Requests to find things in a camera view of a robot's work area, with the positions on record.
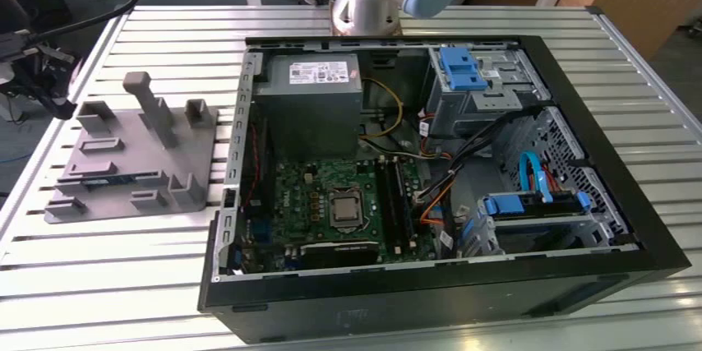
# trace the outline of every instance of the yellow wire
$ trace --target yellow wire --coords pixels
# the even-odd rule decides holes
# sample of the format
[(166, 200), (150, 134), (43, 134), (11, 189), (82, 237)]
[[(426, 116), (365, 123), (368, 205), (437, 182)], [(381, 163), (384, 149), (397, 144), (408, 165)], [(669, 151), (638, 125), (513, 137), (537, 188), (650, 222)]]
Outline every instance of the yellow wire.
[(390, 128), (388, 128), (381, 133), (376, 133), (373, 135), (361, 135), (362, 139), (369, 139), (373, 137), (381, 137), (381, 136), (388, 135), (390, 132), (393, 132), (400, 127), (400, 124), (404, 122), (404, 101), (400, 99), (398, 94), (396, 94), (396, 92), (389, 88), (389, 86), (384, 84), (381, 81), (376, 80), (372, 77), (365, 78), (364, 81), (372, 81), (376, 84), (378, 84), (381, 88), (384, 88), (388, 91), (388, 93), (392, 94), (396, 102), (398, 103), (398, 119), (396, 120), (396, 123), (393, 124)]

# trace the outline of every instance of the black cable on floor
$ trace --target black cable on floor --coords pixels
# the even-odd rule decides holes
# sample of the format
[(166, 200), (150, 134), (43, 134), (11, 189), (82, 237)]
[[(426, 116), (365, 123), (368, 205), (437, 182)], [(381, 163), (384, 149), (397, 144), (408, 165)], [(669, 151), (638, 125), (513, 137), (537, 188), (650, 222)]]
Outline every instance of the black cable on floor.
[(10, 96), (6, 95), (6, 99), (9, 100), (9, 112), (10, 112), (10, 121), (17, 125), (21, 126), (29, 119), (22, 119), (22, 116), (15, 119), (15, 114), (13, 113), (13, 99)]

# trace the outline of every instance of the blue plastic bracket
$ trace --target blue plastic bracket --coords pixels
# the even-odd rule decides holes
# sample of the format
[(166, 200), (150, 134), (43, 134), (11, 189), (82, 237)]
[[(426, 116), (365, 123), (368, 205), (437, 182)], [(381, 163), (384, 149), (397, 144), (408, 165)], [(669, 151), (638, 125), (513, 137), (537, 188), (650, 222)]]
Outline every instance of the blue plastic bracket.
[(440, 50), (440, 54), (452, 90), (486, 90), (488, 81), (478, 73), (478, 61), (469, 49), (448, 47)]

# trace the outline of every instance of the ram slot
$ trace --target ram slot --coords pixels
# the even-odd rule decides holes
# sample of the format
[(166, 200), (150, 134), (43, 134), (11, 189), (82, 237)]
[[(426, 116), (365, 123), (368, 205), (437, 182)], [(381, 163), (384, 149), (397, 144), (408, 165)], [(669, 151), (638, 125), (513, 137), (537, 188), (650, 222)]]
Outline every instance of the ram slot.
[(410, 237), (408, 229), (408, 200), (398, 164), (384, 159), (376, 161), (376, 182), (378, 203), (384, 215), (385, 248), (389, 254), (408, 251)]

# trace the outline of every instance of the power supply label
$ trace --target power supply label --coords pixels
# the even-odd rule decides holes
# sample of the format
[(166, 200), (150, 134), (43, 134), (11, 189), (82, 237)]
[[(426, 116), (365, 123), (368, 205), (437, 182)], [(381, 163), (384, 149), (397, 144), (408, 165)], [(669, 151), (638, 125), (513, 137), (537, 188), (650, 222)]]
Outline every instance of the power supply label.
[(349, 82), (346, 62), (299, 62), (290, 65), (291, 84), (335, 84)]

